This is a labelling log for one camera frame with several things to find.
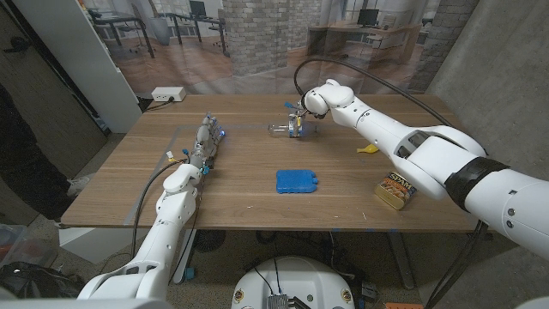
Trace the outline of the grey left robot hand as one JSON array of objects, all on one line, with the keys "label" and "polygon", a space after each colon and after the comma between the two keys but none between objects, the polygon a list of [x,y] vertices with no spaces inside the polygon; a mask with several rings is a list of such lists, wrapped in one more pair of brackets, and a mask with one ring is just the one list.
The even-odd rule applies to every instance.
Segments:
[{"label": "grey left robot hand", "polygon": [[218,145],[225,135],[217,118],[207,112],[196,132],[194,148],[190,152],[190,164],[204,173],[213,169]]}]

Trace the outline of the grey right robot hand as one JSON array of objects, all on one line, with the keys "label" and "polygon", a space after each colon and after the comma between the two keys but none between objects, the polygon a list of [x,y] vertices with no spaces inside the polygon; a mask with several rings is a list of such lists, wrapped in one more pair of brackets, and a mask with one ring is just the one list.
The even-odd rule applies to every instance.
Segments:
[{"label": "grey right robot hand", "polygon": [[287,132],[291,138],[304,137],[316,134],[320,131],[317,124],[308,122],[305,119],[307,110],[304,104],[298,100],[296,103],[286,101],[284,107],[288,109]]}]

